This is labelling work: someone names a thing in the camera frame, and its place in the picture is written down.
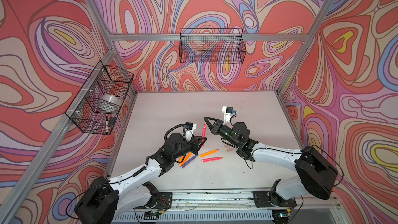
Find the pink highlighter pen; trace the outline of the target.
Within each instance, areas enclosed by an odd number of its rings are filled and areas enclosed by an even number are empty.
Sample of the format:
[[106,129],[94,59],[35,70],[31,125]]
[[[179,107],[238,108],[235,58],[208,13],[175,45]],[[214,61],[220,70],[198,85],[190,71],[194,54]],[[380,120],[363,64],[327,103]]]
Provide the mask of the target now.
[[207,126],[206,126],[206,124],[204,124],[203,131],[202,131],[202,138],[206,137],[206,130],[207,130]]
[[223,157],[213,157],[213,158],[202,159],[202,162],[206,163],[206,162],[218,161],[221,159],[223,159]]

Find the orange highlighter pen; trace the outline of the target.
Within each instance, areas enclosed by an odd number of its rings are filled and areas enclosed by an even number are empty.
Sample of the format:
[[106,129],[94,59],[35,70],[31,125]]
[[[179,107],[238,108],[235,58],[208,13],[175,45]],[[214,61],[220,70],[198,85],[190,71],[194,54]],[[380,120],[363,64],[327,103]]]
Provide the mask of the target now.
[[200,157],[203,158],[203,157],[209,156],[209,155],[211,155],[211,154],[214,154],[214,153],[218,152],[218,150],[219,150],[219,149],[214,149],[214,150],[205,152],[205,153],[203,153],[203,154],[200,154]]

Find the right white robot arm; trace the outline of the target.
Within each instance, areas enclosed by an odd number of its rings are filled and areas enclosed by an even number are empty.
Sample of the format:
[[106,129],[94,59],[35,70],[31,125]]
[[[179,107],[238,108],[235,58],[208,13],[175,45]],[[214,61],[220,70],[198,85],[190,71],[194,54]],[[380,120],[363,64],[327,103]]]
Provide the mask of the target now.
[[321,200],[330,198],[338,170],[317,149],[284,149],[268,146],[250,138],[244,122],[228,127],[223,120],[204,117],[210,132],[236,149],[236,153],[252,168],[255,162],[274,164],[295,172],[288,179],[277,179],[267,192],[268,203],[275,207],[295,204],[295,198],[312,195]]

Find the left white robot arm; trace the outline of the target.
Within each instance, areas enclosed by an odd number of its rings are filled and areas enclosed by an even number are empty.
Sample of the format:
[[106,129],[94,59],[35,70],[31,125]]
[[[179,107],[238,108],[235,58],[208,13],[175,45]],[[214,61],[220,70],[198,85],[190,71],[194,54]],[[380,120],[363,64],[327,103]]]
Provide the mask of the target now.
[[166,138],[163,146],[146,158],[144,165],[123,175],[98,177],[74,207],[82,224],[110,224],[134,208],[156,209],[160,215],[170,207],[170,199],[159,193],[152,180],[168,172],[180,157],[198,154],[206,138],[192,136],[187,141],[180,133]]

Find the purple pen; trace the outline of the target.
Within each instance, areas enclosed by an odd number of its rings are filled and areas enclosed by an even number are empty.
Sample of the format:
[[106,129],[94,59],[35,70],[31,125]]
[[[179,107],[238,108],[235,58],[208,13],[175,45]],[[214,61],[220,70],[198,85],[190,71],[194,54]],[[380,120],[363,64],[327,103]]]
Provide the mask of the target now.
[[194,156],[190,159],[188,159],[182,166],[181,168],[185,168],[187,165],[189,165],[191,162],[193,162],[198,156]]

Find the orange pen middle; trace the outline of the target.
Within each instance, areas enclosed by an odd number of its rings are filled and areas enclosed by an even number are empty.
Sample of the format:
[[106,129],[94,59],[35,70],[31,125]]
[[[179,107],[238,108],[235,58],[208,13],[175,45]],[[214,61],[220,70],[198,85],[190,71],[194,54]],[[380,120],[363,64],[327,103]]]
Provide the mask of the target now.
[[182,160],[181,163],[179,164],[179,166],[182,167],[192,155],[193,155],[193,153],[191,153],[191,152],[188,153],[187,155],[185,155],[184,158],[183,158],[183,160]]

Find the white tape roll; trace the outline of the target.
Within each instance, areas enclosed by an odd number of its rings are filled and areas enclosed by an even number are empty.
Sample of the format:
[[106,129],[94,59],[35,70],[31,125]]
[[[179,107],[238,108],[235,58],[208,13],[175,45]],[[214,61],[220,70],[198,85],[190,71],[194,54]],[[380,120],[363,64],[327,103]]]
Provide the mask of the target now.
[[117,106],[122,105],[122,101],[118,97],[111,95],[111,94],[103,94],[102,96],[100,96],[100,99],[104,100],[105,102],[109,102],[114,105],[117,105]]

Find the aluminium front rail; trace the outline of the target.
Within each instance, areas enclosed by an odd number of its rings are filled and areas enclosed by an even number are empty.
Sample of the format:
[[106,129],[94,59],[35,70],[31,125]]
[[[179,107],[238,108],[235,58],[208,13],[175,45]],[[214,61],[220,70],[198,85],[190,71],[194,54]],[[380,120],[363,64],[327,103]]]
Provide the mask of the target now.
[[[218,211],[252,210],[256,208],[254,191],[269,191],[268,188],[170,190],[172,193],[168,211]],[[339,208],[341,204],[335,195],[321,200],[312,195],[296,197],[296,204],[304,209]]]

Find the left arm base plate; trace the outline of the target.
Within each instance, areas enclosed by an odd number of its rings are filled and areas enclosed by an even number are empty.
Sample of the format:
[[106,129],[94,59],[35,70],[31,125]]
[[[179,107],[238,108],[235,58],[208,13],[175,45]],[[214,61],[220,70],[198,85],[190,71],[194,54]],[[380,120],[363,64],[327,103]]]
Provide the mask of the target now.
[[149,202],[144,206],[136,207],[136,209],[156,209],[165,211],[172,207],[173,193],[171,191],[160,192],[155,196],[151,196]]

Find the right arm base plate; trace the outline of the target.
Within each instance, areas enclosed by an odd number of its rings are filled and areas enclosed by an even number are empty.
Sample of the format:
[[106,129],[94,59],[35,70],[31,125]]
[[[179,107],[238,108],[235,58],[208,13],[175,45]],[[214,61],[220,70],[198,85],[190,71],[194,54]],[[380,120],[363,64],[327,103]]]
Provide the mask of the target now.
[[280,197],[277,193],[269,193],[268,191],[253,191],[253,197],[251,198],[255,202],[256,207],[285,207],[295,208],[297,207],[296,200],[289,199],[285,200]]

